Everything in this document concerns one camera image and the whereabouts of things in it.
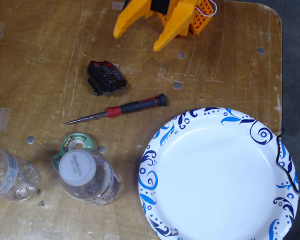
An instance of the white paper plate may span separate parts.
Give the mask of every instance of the white paper plate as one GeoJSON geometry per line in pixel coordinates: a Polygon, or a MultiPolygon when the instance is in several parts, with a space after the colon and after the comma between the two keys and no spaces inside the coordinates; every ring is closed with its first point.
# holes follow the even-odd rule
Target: white paper plate
{"type": "MultiPolygon", "coordinates": [[[[185,112],[147,146],[139,169],[143,211],[162,240],[281,240],[298,196],[276,165],[276,136],[228,108],[185,112]]],[[[279,162],[298,187],[280,143],[279,162]]]]}

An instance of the plastic water bottle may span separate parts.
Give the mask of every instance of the plastic water bottle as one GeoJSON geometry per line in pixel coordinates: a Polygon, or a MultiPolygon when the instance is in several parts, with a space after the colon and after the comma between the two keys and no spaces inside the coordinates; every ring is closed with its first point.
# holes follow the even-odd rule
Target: plastic water bottle
{"type": "Polygon", "coordinates": [[[82,148],[67,152],[59,163],[60,181],[74,199],[106,205],[117,199],[121,181],[99,152],[82,148]]]}
{"type": "Polygon", "coordinates": [[[41,177],[31,163],[17,159],[0,148],[0,197],[23,201],[36,192],[41,177]]]}

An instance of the concrete floor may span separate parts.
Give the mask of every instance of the concrete floor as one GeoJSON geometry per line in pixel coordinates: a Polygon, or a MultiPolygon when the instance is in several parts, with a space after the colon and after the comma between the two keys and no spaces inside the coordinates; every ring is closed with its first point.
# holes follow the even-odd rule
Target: concrete floor
{"type": "MultiPolygon", "coordinates": [[[[300,189],[300,0],[252,0],[267,5],[282,19],[282,127],[283,142],[292,156],[300,189]]],[[[300,240],[300,204],[284,240],[300,240]]]]}

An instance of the white wire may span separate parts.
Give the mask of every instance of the white wire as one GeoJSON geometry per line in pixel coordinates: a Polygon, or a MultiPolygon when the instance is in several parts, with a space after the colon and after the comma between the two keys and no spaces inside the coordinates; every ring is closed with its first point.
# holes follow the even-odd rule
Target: white wire
{"type": "Polygon", "coordinates": [[[216,13],[217,13],[217,10],[218,10],[218,7],[217,7],[217,4],[213,1],[213,0],[209,0],[214,6],[215,6],[215,10],[214,10],[214,13],[213,14],[211,14],[211,15],[205,15],[202,11],[201,11],[201,9],[199,8],[199,7],[195,7],[195,9],[197,9],[200,13],[201,13],[201,15],[203,15],[203,16],[205,16],[205,17],[212,17],[212,16],[214,16],[216,13]]]}

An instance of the orange plastic part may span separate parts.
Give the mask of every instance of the orange plastic part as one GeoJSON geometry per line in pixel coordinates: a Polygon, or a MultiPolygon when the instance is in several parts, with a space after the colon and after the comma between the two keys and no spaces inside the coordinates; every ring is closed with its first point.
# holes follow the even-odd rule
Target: orange plastic part
{"type": "Polygon", "coordinates": [[[160,51],[172,39],[181,33],[194,19],[195,7],[198,0],[179,0],[170,20],[166,23],[163,33],[155,41],[153,50],[160,51]]]}
{"type": "MultiPolygon", "coordinates": [[[[115,38],[121,37],[126,29],[142,16],[150,17],[154,12],[151,10],[152,0],[131,0],[126,8],[120,13],[114,30],[115,38]]],[[[170,0],[167,14],[157,12],[163,25],[163,33],[155,42],[153,50],[160,51],[177,35],[187,36],[189,26],[194,35],[198,35],[211,21],[211,17],[203,16],[195,7],[199,7],[206,15],[214,13],[209,0],[170,0]]]]}
{"type": "MultiPolygon", "coordinates": [[[[209,0],[199,0],[197,3],[197,7],[205,15],[212,15],[214,14],[214,10],[210,5],[209,0]]],[[[211,21],[212,16],[203,16],[197,9],[194,12],[194,19],[190,24],[191,31],[194,35],[199,35],[201,31],[205,28],[205,26],[211,21]]]]}
{"type": "Polygon", "coordinates": [[[126,31],[126,29],[144,16],[150,17],[154,12],[150,10],[151,0],[132,0],[126,8],[120,13],[113,30],[113,36],[117,39],[126,31]]]}

